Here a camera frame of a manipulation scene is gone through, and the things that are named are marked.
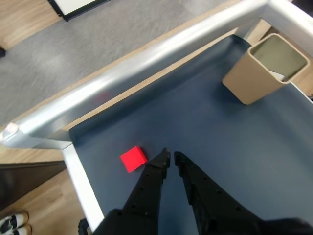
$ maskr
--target wooden floor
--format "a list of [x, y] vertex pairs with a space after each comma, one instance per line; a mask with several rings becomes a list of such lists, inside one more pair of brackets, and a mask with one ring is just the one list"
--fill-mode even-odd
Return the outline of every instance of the wooden floor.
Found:
[[0, 46], [8, 49], [61, 18], [47, 0], [0, 0]]
[[27, 211], [33, 235], [77, 235], [85, 218], [67, 170], [0, 212], [0, 218]]

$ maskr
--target gray carpet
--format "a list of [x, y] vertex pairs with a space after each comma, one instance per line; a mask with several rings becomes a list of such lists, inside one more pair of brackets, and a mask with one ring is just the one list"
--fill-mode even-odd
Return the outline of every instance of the gray carpet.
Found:
[[226, 0], [112, 0], [58, 21], [0, 59], [0, 126]]

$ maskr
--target black robotic claw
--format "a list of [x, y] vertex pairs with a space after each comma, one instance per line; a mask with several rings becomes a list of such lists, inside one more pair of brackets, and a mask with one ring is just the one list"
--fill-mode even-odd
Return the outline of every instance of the black robotic claw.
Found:
[[[187, 156], [174, 153], [199, 235], [313, 235], [299, 219], [264, 221], [240, 205]], [[94, 235], [157, 235], [163, 179], [170, 166], [165, 148], [144, 168], [123, 209], [107, 214]]]
[[299, 219], [264, 221], [248, 211], [216, 184], [187, 156], [174, 153], [192, 205], [199, 235], [312, 235], [313, 229]]
[[170, 150], [164, 148], [145, 165], [123, 209], [109, 212], [93, 234], [157, 235], [161, 189], [170, 159]]

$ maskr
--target black frame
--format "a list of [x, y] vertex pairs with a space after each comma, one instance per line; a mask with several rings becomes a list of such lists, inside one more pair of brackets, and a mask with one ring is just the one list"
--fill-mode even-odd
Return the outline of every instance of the black frame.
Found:
[[64, 20], [69, 21], [87, 11], [90, 11], [94, 8], [96, 8], [97, 6], [100, 6], [106, 2], [108, 2], [110, 0], [96, 0], [93, 1], [85, 6], [82, 6], [81, 8], [76, 9], [75, 11], [72, 11], [66, 15], [63, 14], [63, 12], [61, 11], [61, 9], [59, 8], [58, 4], [54, 1], [54, 0], [48, 0], [48, 2], [50, 3], [50, 5], [52, 6], [52, 8], [55, 10], [55, 12], [61, 16]]

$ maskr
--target whiteboard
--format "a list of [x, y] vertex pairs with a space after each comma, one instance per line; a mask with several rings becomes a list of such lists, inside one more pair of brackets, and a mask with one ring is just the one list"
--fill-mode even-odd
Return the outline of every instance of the whiteboard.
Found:
[[54, 0], [64, 15], [71, 13], [95, 0]]

